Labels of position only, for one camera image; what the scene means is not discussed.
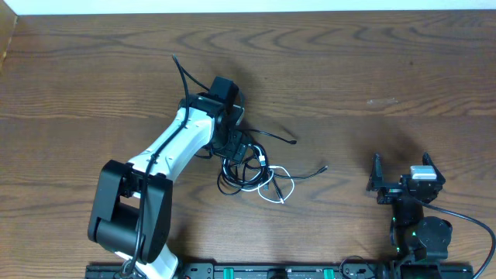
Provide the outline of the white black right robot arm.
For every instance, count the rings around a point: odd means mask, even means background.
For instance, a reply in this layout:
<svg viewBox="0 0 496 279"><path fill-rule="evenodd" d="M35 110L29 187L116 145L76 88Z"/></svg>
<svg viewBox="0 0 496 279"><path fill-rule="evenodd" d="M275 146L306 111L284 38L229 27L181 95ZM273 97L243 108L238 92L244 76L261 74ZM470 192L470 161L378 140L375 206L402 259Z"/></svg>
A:
<svg viewBox="0 0 496 279"><path fill-rule="evenodd" d="M374 154L367 190L377 193L379 205L392 207L390 238L397 248L396 259L377 266L378 278L442 277L439 264L448 257L453 227L445 219L424 215L423 208L437 198L445 183L427 153L399 181L386 182L381 157Z"/></svg>

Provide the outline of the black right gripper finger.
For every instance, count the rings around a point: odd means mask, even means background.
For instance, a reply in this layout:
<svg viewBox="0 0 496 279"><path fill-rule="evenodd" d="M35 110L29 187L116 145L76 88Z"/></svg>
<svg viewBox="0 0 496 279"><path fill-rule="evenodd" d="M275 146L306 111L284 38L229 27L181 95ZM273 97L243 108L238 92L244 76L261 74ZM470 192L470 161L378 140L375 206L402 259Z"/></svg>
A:
<svg viewBox="0 0 496 279"><path fill-rule="evenodd" d="M441 172L439 171L439 169L436 167L436 165L433 163L431 157L429 156L429 154L427 152L424 152L423 155L422 155L422 164L424 166L431 166L433 168L433 170L435 171L436 173L436 180L440 183L440 184L445 184L446 183L446 179L444 178L444 176L441 174Z"/></svg>
<svg viewBox="0 0 496 279"><path fill-rule="evenodd" d="M372 171L367 182L368 191L378 191L384 186L384 176L381 168L381 156L379 153L373 156Z"/></svg>

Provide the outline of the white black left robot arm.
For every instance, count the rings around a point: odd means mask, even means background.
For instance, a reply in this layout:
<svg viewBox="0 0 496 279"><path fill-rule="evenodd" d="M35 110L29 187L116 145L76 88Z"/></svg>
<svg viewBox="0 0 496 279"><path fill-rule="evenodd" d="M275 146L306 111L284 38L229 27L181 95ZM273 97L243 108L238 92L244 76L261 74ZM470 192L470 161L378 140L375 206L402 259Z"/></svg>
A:
<svg viewBox="0 0 496 279"><path fill-rule="evenodd" d="M167 247L174 182L203 147L235 160L247 145L236 136L245 112L240 93L202 92L180 101L173 122L142 153L102 168L88 238L115 253L120 266L89 265L87 278L172 278L179 258Z"/></svg>

